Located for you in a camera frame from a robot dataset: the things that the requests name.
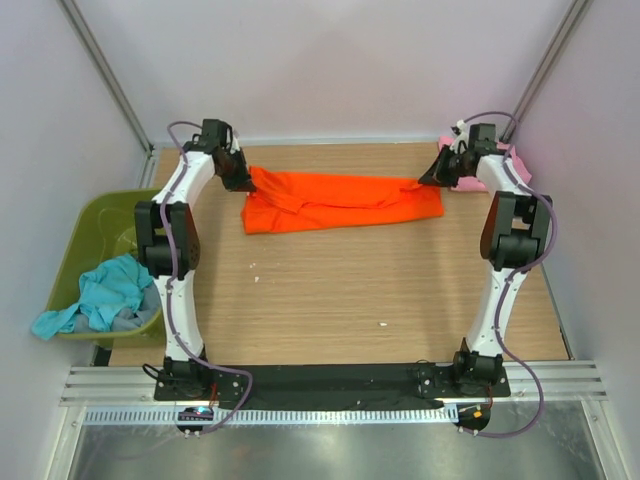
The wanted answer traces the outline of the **orange t shirt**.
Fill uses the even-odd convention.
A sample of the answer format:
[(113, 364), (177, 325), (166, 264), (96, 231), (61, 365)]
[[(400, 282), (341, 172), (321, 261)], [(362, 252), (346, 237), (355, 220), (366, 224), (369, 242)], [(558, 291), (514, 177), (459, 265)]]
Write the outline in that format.
[(280, 234), (438, 218), (440, 190), (411, 178), (250, 169), (256, 190), (241, 212), (246, 234)]

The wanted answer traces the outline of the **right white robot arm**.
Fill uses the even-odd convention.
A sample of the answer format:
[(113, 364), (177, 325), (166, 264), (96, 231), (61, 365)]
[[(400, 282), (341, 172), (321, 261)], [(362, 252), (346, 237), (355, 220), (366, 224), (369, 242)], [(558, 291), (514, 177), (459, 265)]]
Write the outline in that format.
[(516, 169), (512, 148), (496, 141), (495, 125), (459, 120), (451, 130), (452, 142), (440, 148), (419, 183), (454, 188), (473, 177), (492, 196), (479, 242), (487, 283), (446, 380), (461, 396), (480, 396), (504, 380), (505, 332), (522, 284), (544, 257), (553, 223), (551, 199), (528, 186)]

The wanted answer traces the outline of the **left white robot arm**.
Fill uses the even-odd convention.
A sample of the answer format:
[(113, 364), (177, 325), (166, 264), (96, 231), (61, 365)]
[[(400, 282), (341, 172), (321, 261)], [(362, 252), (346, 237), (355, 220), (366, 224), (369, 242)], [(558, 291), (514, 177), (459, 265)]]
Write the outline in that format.
[(177, 144), (177, 167), (152, 199), (134, 208), (138, 259), (153, 277), (166, 332), (162, 368), (153, 373), (157, 400), (200, 400), (214, 387), (196, 318), (194, 281), (201, 247), (192, 207), (214, 177), (229, 192), (256, 191), (230, 124), (218, 119), (175, 121), (167, 127), (172, 140), (177, 139), (173, 128), (182, 125), (196, 132)]

